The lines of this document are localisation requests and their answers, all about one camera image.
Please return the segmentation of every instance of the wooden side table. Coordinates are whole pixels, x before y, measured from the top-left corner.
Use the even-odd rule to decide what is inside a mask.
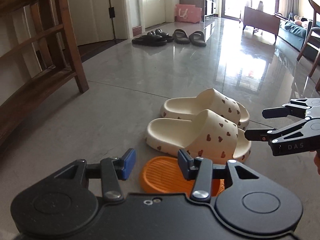
[[[242,21],[243,30],[246,26],[251,26],[272,33],[277,39],[280,27],[279,17],[246,6],[244,8],[244,16]]]
[[[69,12],[68,0],[55,0],[59,24],[55,25],[50,0],[0,0],[0,17],[31,5],[36,35],[16,45],[0,57],[12,57],[26,45],[38,42],[46,70],[31,78],[0,106],[0,144],[20,122],[49,95],[72,78],[79,91],[89,89],[82,67]],[[66,65],[56,34],[61,33],[68,62]]]

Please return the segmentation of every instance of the baseboard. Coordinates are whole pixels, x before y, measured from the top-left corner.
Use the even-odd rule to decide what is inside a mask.
[[[133,36],[142,34],[142,26],[137,26],[132,28],[132,33],[133,33]]]

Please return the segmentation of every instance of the slipper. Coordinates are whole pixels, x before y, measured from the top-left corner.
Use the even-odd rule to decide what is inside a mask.
[[[155,33],[165,38],[167,42],[173,42],[173,37],[170,36],[168,33],[164,33],[161,29],[156,29]]]
[[[234,122],[242,130],[250,121],[250,115],[243,105],[213,88],[201,92],[197,97],[169,99],[164,102],[160,114],[166,118],[193,120],[204,109],[210,109]]]
[[[133,39],[132,44],[159,47],[166,45],[167,40],[160,35],[156,35],[154,32],[148,32],[147,35],[142,35],[139,38]]]
[[[190,40],[184,30],[176,29],[172,34],[174,41],[178,44],[189,44]]]
[[[215,164],[226,164],[230,159],[243,163],[251,148],[243,130],[208,109],[201,111],[192,121],[169,118],[151,121],[146,143],[173,156],[185,149],[191,157],[211,159]]]
[[[180,193],[188,196],[194,180],[185,180],[178,166],[178,160],[172,157],[155,157],[148,161],[140,173],[140,185],[146,193]],[[224,191],[224,180],[213,179],[211,196]]]
[[[189,40],[191,43],[198,47],[205,47],[207,44],[205,43],[204,34],[201,31],[196,31],[189,36]]]

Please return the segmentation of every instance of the cushion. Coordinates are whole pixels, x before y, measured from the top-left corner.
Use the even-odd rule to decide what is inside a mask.
[[[305,38],[307,35],[307,30],[305,28],[288,21],[285,22],[284,25],[282,24],[281,28],[301,38]]]

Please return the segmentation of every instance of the sofa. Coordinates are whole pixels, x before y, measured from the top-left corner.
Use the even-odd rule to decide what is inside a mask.
[[[308,36],[312,22],[309,22],[308,29],[304,29],[301,26],[295,25],[293,22],[281,20],[278,36],[289,43],[296,50],[300,51],[304,44],[306,37]],[[311,41],[311,44],[320,48],[320,38],[318,41]],[[303,53],[304,57],[314,62],[318,51],[311,46],[307,46],[305,52]]]

